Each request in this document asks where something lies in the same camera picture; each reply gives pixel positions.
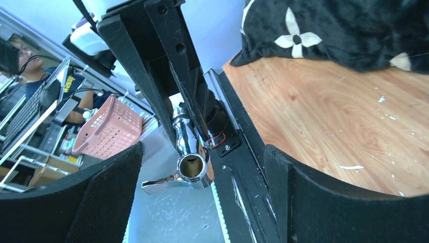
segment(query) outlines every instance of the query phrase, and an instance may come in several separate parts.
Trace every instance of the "chrome faucet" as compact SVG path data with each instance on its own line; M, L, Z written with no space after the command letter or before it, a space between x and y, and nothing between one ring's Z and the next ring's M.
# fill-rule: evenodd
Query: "chrome faucet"
M215 179L208 150L196 134L186 108L174 110L173 127L176 131L176 150L179 153L177 171L159 180L143 182L142 188L147 194L172 187L203 189Z

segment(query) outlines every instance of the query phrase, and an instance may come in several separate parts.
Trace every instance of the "wooden surface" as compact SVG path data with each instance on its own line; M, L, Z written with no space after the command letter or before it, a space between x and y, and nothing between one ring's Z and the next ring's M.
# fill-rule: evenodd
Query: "wooden surface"
M429 75L281 58L224 71L265 143L360 187L429 193Z

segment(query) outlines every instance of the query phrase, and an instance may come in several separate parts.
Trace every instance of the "white wall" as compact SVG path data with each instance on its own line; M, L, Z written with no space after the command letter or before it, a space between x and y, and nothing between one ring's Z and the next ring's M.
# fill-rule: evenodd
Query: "white wall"
M72 0L1 0L2 7L61 44L82 14ZM222 65L241 48L244 0L187 0L182 11L204 72Z
M222 66L241 49L244 0L186 0L183 16L204 72Z
M2 7L61 44L82 18L72 0L1 0Z

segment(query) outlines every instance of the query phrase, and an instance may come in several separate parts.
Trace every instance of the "pink plastic basket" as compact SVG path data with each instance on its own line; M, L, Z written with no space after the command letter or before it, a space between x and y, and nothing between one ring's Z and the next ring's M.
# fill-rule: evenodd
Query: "pink plastic basket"
M142 124L139 114L112 95L80 129L72 153L107 159L133 145Z

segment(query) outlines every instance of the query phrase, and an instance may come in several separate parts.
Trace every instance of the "red wire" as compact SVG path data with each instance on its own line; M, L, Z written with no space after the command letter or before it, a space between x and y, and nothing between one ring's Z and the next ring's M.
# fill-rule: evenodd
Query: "red wire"
M225 133L222 133L222 135L224 135L224 138L222 139L222 141L221 141L221 142L219 142L219 143L217 143L216 145L212 146L211 148L216 148L216 147L218 147L220 144L222 144L223 142L225 142L225 140L227 139L227 135L225 135Z
M220 135L222 135L222 133L217 134L215 137L210 138L209 140L207 140L205 143L210 142L212 139L218 138Z

